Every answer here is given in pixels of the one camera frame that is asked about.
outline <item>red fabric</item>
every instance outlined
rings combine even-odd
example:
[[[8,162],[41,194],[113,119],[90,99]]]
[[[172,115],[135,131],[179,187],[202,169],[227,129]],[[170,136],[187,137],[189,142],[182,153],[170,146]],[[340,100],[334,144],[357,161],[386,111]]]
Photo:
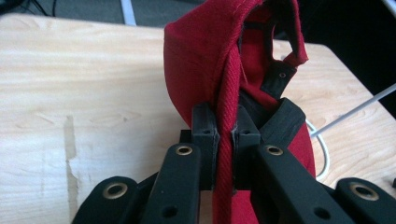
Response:
[[[291,45],[293,52],[284,62],[298,66],[307,60],[300,33],[296,0],[292,4]],[[268,110],[278,102],[260,90],[272,58],[272,33],[246,30],[244,21],[269,22],[274,0],[207,0],[180,20],[165,27],[164,72],[169,95],[181,117],[191,126],[192,108],[209,102],[217,116],[220,134],[217,182],[213,194],[214,223],[257,223],[249,191],[233,196],[231,130],[235,124],[238,93],[244,90]],[[242,35],[242,48],[238,40]],[[313,175],[315,164],[306,127],[290,144],[290,151]]]

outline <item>black plastic bracket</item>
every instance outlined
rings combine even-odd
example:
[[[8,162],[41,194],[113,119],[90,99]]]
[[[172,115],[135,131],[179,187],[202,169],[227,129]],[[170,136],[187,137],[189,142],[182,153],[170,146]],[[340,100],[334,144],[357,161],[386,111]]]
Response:
[[[285,148],[256,149],[251,202],[260,223],[354,223]]]
[[[122,176],[100,182],[78,209],[73,224],[138,223],[156,177],[139,184]]]
[[[170,147],[141,223],[198,223],[200,170],[200,148],[193,144]]]
[[[261,136],[246,109],[239,105],[233,130],[233,177],[236,189],[250,189],[251,158]]]
[[[357,223],[396,223],[395,199],[367,180],[341,179],[334,199]]]
[[[212,190],[215,186],[219,140],[216,117],[209,104],[196,105],[192,110],[191,141],[201,149],[201,190]]]

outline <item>screw hole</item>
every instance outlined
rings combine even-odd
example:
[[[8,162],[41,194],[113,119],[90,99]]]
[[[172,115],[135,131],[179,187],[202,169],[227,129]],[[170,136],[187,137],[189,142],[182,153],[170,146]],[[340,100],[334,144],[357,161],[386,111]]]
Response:
[[[322,218],[322,219],[330,219],[330,213],[326,210],[326,209],[324,209],[324,208],[321,208],[321,207],[316,207],[315,209],[314,209],[314,213],[315,213],[315,215],[317,215],[317,217],[320,217],[320,218]]]
[[[368,196],[368,197],[372,197],[373,196],[372,192],[370,190],[368,190],[368,189],[357,187],[356,191],[358,193],[363,194],[363,195]]]
[[[279,147],[267,147],[267,152],[274,156],[280,156],[283,154],[283,150]]]
[[[126,193],[128,186],[124,183],[110,183],[103,190],[103,197],[109,200],[118,199]]]
[[[180,155],[180,156],[187,156],[187,155],[190,155],[191,153],[192,153],[191,147],[182,146],[182,147],[178,147],[176,149],[176,154]]]
[[[175,217],[177,215],[177,208],[173,205],[167,206],[163,209],[163,217]]]

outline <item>black strap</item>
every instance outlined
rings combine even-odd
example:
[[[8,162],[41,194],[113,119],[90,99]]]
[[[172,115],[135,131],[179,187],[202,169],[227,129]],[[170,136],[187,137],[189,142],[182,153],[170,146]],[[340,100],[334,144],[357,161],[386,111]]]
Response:
[[[280,102],[279,109],[259,131],[266,145],[287,148],[305,123],[305,113],[287,98]]]
[[[273,61],[265,74],[260,89],[279,99],[297,69],[282,61]]]

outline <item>black fabric lining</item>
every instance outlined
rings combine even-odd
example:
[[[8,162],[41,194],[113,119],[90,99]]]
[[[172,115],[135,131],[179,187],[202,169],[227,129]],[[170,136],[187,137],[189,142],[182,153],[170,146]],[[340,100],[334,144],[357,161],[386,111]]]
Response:
[[[264,42],[264,46],[265,46],[265,53],[267,54],[267,58],[268,61],[272,61],[273,58],[273,30],[274,27],[276,25],[276,21],[275,20],[270,20],[268,21],[267,26],[265,27],[265,29],[263,30],[263,42]]]
[[[239,104],[246,109],[258,129],[271,118],[271,113],[244,91],[239,92]]]
[[[244,21],[244,29],[264,30],[267,25],[257,21]]]

